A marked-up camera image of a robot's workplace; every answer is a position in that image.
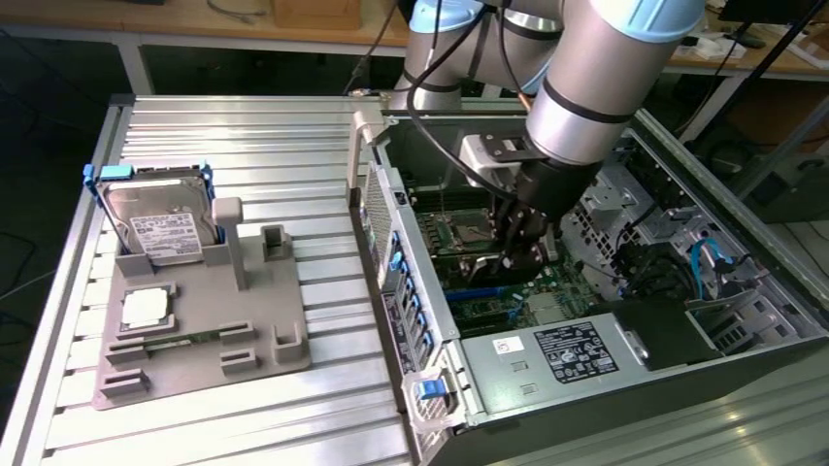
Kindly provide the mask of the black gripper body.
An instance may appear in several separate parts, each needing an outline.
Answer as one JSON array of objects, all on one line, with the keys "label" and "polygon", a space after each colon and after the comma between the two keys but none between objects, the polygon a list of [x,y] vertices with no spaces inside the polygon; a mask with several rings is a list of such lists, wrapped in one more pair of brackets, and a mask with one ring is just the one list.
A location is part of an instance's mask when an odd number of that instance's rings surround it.
[{"label": "black gripper body", "polygon": [[515,176],[517,198],[550,219],[561,219],[574,208],[602,163],[570,165],[554,160],[530,160]]}]

